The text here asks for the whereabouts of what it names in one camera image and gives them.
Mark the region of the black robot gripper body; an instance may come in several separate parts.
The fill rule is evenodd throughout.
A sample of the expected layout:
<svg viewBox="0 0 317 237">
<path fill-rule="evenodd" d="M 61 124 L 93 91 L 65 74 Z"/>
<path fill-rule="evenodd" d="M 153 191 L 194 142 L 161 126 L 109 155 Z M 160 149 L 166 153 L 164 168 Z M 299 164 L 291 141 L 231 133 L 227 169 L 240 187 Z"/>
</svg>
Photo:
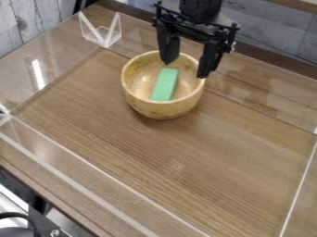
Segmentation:
<svg viewBox="0 0 317 237">
<path fill-rule="evenodd" d="M 165 0 L 154 4 L 157 15 L 153 25 L 166 27 L 201 44 L 209 40 L 220 43 L 225 52 L 232 52 L 240 23 L 223 14 L 224 0 L 178 0 L 170 6 Z"/>
</svg>

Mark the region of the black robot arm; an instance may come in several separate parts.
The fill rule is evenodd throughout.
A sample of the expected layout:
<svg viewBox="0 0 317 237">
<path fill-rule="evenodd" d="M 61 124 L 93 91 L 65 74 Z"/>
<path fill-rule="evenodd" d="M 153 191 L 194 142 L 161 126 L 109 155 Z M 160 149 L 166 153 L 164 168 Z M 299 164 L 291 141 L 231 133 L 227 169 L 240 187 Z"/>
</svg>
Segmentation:
<svg viewBox="0 0 317 237">
<path fill-rule="evenodd" d="M 169 65 L 181 54 L 181 38 L 204 45 L 197 77 L 204 79 L 219 68 L 224 54 L 235 50 L 240 23 L 223 13 L 224 0 L 180 0 L 172 9 L 160 0 L 154 4 L 157 15 L 153 26 L 158 34 L 158 50 L 162 62 Z"/>
</svg>

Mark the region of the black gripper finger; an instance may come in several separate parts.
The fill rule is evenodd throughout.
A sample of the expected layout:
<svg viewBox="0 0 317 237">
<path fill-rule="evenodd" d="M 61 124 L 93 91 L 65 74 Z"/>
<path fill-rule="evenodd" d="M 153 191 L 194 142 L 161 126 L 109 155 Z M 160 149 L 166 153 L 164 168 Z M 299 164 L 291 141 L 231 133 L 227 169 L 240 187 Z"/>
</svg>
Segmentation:
<svg viewBox="0 0 317 237">
<path fill-rule="evenodd" d="M 200 58 L 197 77 L 205 79 L 209 74 L 219 68 L 224 56 L 224 47 L 219 42 L 211 40 L 205 44 L 204 54 Z"/>
<path fill-rule="evenodd" d="M 162 62 L 169 65 L 180 57 L 180 36 L 166 27 L 158 27 L 158 49 Z"/>
</svg>

